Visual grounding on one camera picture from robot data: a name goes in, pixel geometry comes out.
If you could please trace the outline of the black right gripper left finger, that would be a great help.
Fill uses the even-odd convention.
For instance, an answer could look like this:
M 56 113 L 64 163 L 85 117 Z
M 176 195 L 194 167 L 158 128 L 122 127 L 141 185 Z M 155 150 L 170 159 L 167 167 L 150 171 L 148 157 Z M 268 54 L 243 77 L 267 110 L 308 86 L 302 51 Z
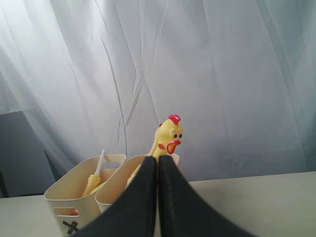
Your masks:
M 75 237 L 153 237 L 157 210 L 157 161 L 146 157 L 127 189 Z

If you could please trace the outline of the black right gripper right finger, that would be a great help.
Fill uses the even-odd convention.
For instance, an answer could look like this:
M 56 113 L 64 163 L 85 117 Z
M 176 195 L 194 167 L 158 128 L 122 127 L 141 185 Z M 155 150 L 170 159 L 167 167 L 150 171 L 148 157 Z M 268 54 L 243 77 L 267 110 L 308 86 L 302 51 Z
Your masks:
M 162 237 L 252 237 L 192 188 L 171 156 L 158 160 L 158 208 Z

